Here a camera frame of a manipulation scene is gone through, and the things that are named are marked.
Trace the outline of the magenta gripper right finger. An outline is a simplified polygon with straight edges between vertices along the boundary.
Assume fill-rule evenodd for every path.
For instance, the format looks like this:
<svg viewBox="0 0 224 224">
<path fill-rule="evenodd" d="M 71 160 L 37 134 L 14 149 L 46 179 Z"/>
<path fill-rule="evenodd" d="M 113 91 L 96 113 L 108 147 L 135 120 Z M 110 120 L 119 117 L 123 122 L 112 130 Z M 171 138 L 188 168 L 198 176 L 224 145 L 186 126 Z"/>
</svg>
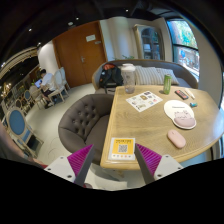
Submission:
<svg viewBox="0 0 224 224">
<path fill-rule="evenodd" d="M 162 156 L 140 144 L 135 144 L 135 156 L 140 166 L 145 183 L 150 184 L 154 182 L 154 174 L 160 160 L 162 159 Z"/>
</svg>

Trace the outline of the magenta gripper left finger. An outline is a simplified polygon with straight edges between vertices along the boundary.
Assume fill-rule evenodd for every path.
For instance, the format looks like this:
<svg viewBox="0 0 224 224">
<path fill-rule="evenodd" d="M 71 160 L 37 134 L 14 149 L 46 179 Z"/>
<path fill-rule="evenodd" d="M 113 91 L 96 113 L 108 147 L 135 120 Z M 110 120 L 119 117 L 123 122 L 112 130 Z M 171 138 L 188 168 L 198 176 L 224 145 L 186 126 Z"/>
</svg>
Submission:
<svg viewBox="0 0 224 224">
<path fill-rule="evenodd" d="M 67 157 L 68 162 L 75 174 L 74 183 L 84 185 L 86 175 L 95 154 L 94 145 L 88 145 Z"/>
</svg>

